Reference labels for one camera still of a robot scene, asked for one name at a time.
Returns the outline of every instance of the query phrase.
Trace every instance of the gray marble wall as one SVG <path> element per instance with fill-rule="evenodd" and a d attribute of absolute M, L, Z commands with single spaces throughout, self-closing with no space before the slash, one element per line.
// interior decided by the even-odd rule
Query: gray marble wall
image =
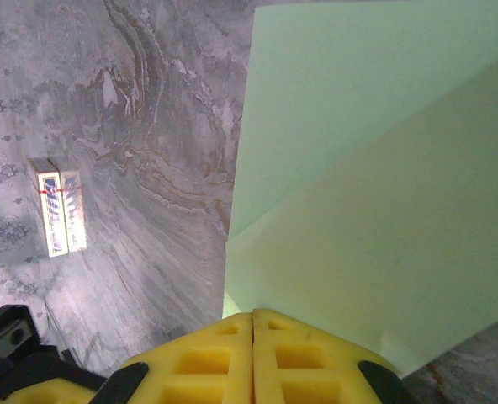
<path fill-rule="evenodd" d="M 220 318 L 262 3 L 286 2 L 0 0 L 0 305 L 46 327 L 46 301 L 89 369 Z M 38 248 L 24 163 L 42 156 L 81 174 L 84 251 Z M 407 383 L 422 402 L 498 402 L 498 326 Z"/>

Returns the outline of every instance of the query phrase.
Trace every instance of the yellow foam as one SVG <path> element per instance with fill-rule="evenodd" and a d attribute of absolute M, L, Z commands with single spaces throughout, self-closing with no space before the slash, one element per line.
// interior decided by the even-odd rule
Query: yellow foam
<path fill-rule="evenodd" d="M 380 401 L 357 363 L 393 366 L 377 354 L 275 311 L 253 312 L 256 404 Z"/>
<path fill-rule="evenodd" d="M 6 404 L 87 404 L 95 392 L 63 379 L 44 381 L 15 391 Z"/>
<path fill-rule="evenodd" d="M 240 313 L 141 353 L 149 372 L 130 404 L 251 404 L 252 314 Z"/>

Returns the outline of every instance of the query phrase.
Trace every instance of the mint green wall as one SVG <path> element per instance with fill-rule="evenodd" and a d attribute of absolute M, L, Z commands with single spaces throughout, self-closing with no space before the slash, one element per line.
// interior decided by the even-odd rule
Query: mint green wall
<path fill-rule="evenodd" d="M 498 320 L 498 63 L 227 243 L 226 292 L 403 374 Z"/>
<path fill-rule="evenodd" d="M 498 57 L 498 1 L 259 8 L 230 238 Z"/>

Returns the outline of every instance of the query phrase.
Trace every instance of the square hole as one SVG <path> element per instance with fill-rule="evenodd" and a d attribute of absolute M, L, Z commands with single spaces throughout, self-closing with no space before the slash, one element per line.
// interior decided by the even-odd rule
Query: square hole
<path fill-rule="evenodd" d="M 223 394 L 217 385 L 168 386 L 159 404 L 221 404 Z"/>
<path fill-rule="evenodd" d="M 226 375 L 229 373 L 229 349 L 190 349 L 182 354 L 174 368 L 178 375 Z"/>
<path fill-rule="evenodd" d="M 48 390 L 33 391 L 21 401 L 22 404 L 56 404 L 60 400 L 59 396 Z"/>
<path fill-rule="evenodd" d="M 313 343 L 278 345 L 275 348 L 278 369 L 321 369 L 329 367 L 324 349 Z"/>
<path fill-rule="evenodd" d="M 284 404 L 339 404 L 339 387 L 328 382 L 283 382 Z"/>
<path fill-rule="evenodd" d="M 238 327 L 235 326 L 234 324 L 227 326 L 225 328 L 222 328 L 218 334 L 219 335 L 236 335 L 238 333 Z"/>
<path fill-rule="evenodd" d="M 287 327 L 284 324 L 281 324 L 280 322 L 276 322 L 274 320 L 270 320 L 268 322 L 268 328 L 270 330 L 290 330 L 291 327 Z"/>

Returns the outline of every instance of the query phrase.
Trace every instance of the marble veining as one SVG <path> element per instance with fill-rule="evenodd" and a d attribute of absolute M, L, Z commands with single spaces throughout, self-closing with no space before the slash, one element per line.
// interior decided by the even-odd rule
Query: marble veining
<path fill-rule="evenodd" d="M 47 340 L 56 322 L 89 369 L 220 318 L 252 17 L 269 3 L 296 2 L 0 1 L 0 305 L 29 304 Z M 85 250 L 39 247 L 27 157 L 79 171 Z M 498 402 L 498 325 L 406 383 L 421 402 Z"/>

